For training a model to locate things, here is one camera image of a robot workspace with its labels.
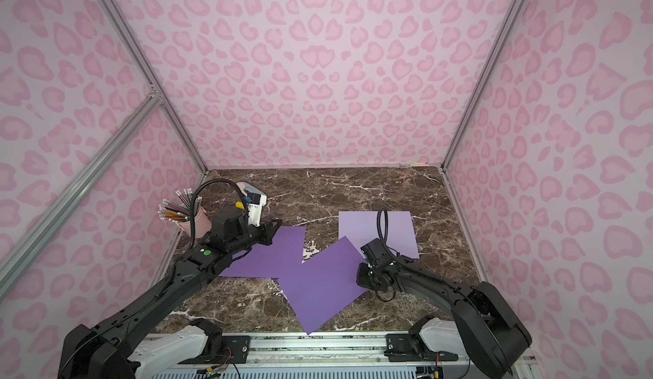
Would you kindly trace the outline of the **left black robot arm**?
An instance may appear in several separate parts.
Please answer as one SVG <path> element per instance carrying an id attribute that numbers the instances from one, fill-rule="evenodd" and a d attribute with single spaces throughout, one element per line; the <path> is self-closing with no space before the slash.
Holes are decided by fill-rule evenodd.
<path id="1" fill-rule="evenodd" d="M 146 364 L 134 352 L 151 330 L 254 246 L 270 246 L 281 226 L 279 218 L 256 226 L 235 208 L 221 211 L 210 231 L 154 287 L 97 325 L 81 324 L 66 335 L 57 377 L 136 378 Z"/>

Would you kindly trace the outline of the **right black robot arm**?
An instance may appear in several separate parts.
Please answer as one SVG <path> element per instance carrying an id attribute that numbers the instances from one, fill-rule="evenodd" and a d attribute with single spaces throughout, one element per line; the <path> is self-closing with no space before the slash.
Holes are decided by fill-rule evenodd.
<path id="1" fill-rule="evenodd" d="M 471 286 L 420 270 L 380 239 L 362 247 L 356 283 L 372 292 L 404 292 L 454 320 L 464 351 L 487 377 L 501 378 L 532 345 L 530 332 L 492 284 Z"/>

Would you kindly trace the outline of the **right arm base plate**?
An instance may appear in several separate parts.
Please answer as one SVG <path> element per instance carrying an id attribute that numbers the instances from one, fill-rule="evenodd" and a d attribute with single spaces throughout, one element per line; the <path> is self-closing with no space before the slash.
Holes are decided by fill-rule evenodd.
<path id="1" fill-rule="evenodd" d="M 385 336 L 384 356 L 390 362 L 453 362 L 459 356 L 444 351 L 432 351 L 419 336 L 410 333 L 391 333 Z"/>

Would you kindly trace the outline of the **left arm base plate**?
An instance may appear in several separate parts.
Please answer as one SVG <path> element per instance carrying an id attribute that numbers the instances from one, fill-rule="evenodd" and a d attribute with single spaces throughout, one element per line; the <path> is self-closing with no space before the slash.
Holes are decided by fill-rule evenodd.
<path id="1" fill-rule="evenodd" d="M 251 337 L 245 335 L 223 335 L 209 339 L 202 353 L 180 362 L 180 365 L 221 365 L 229 361 L 235 364 L 245 364 L 248 360 Z"/>

